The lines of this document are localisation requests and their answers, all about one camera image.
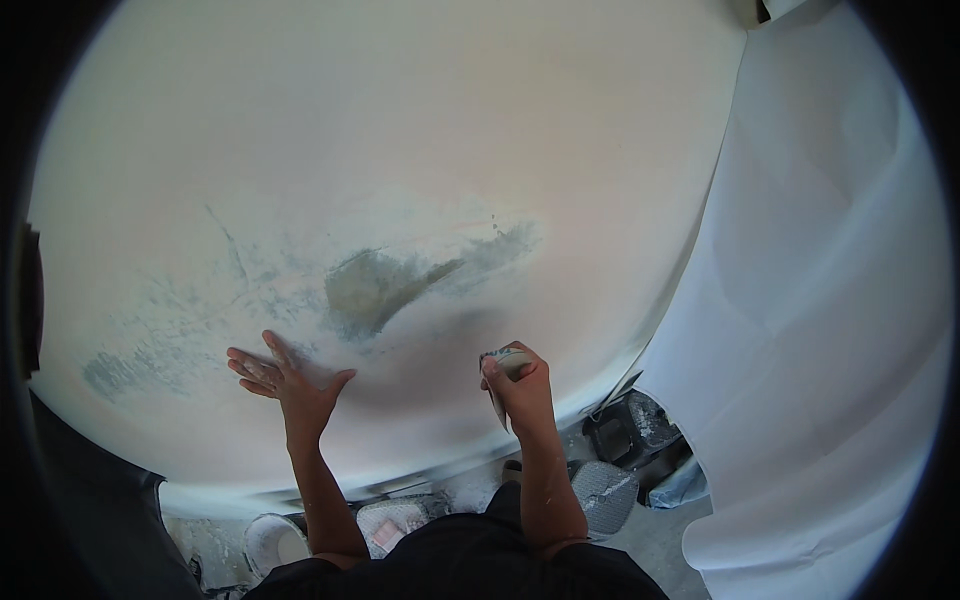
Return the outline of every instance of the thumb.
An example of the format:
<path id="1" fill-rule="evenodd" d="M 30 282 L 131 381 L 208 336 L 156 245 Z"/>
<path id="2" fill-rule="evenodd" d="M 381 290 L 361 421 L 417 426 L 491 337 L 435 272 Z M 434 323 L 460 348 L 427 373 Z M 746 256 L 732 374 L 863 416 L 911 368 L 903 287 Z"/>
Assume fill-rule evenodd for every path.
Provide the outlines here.
<path id="1" fill-rule="evenodd" d="M 330 382 L 330 385 L 326 386 L 325 392 L 330 392 L 333 394 L 333 397 L 337 397 L 344 390 L 344 386 L 347 385 L 347 382 L 350 381 L 357 374 L 356 369 L 347 369 L 346 371 L 340 371 L 337 374 L 333 375 L 333 381 Z"/>
<path id="2" fill-rule="evenodd" d="M 487 380 L 487 386 L 494 392 L 502 395 L 514 386 L 514 382 L 503 372 L 499 363 L 492 356 L 484 356 L 481 367 L 484 379 Z"/>

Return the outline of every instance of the forearm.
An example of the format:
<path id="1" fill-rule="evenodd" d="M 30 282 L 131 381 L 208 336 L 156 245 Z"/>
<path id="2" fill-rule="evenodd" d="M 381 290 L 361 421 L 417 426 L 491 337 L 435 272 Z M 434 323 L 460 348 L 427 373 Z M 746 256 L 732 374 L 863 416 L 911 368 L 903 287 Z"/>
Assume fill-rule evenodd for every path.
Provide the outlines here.
<path id="1" fill-rule="evenodd" d="M 545 558 L 550 558 L 564 542 L 587 538 L 587 519 L 570 487 L 564 449 L 556 429 L 521 435 L 520 450 L 523 454 L 520 487 L 523 535 L 532 548 L 547 551 L 549 556 Z"/>
<path id="2" fill-rule="evenodd" d="M 368 559 L 360 528 L 320 450 L 315 445 L 290 448 L 290 459 L 303 499 L 310 551 Z"/>

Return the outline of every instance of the bucket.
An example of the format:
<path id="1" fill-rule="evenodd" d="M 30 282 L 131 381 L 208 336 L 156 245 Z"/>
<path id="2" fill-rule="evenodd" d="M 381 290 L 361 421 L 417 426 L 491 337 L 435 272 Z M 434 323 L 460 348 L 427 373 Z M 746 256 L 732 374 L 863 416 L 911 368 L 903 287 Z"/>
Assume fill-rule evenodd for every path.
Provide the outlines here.
<path id="1" fill-rule="evenodd" d="M 286 516 L 266 513 L 244 533 L 244 556 L 253 574 L 263 579 L 276 566 L 310 558 L 310 545 L 300 528 Z"/>

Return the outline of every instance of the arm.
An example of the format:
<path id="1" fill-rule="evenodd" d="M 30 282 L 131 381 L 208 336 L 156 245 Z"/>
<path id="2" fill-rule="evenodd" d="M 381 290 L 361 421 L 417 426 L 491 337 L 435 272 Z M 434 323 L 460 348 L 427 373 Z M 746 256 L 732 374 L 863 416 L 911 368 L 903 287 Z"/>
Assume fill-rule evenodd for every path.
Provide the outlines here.
<path id="1" fill-rule="evenodd" d="M 263 341 L 273 353 L 276 367 L 264 365 L 237 348 L 227 350 L 228 366 L 244 377 L 240 385 L 245 389 L 280 401 L 287 451 L 303 499 L 310 551 L 315 558 L 342 569 L 368 561 L 370 554 L 360 528 L 320 452 L 320 436 L 337 396 L 356 371 L 338 372 L 329 387 L 319 390 L 293 368 L 277 336 L 264 331 Z"/>
<path id="2" fill-rule="evenodd" d="M 549 560 L 571 543 L 588 541 L 587 518 L 570 487 L 566 458 L 553 416 L 550 373 L 546 362 L 520 342 L 533 362 L 511 381 L 492 357 L 484 358 L 484 383 L 503 401 L 523 454 L 520 487 L 520 522 L 527 543 Z"/>

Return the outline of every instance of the dusty floor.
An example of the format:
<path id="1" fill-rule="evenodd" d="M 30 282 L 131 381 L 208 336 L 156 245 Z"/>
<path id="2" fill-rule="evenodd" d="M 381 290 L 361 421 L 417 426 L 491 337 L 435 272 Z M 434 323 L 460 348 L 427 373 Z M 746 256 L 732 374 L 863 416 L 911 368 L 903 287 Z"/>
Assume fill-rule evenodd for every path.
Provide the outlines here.
<path id="1" fill-rule="evenodd" d="M 594 459 L 579 425 L 561 432 L 568 460 Z M 517 458 L 518 454 L 507 458 Z M 416 492 L 443 492 L 454 513 L 481 512 L 499 486 L 503 460 L 420 489 Z M 709 497 L 670 511 L 651 511 L 635 505 L 623 529 L 601 545 L 627 552 L 660 585 L 671 600 L 709 599 L 700 573 L 687 565 L 681 551 L 686 525 L 712 512 Z M 243 534 L 249 524 L 244 520 L 163 519 L 171 538 L 184 559 L 199 555 L 203 565 L 201 586 L 220 589 L 221 600 L 237 600 L 256 584 L 243 556 Z"/>

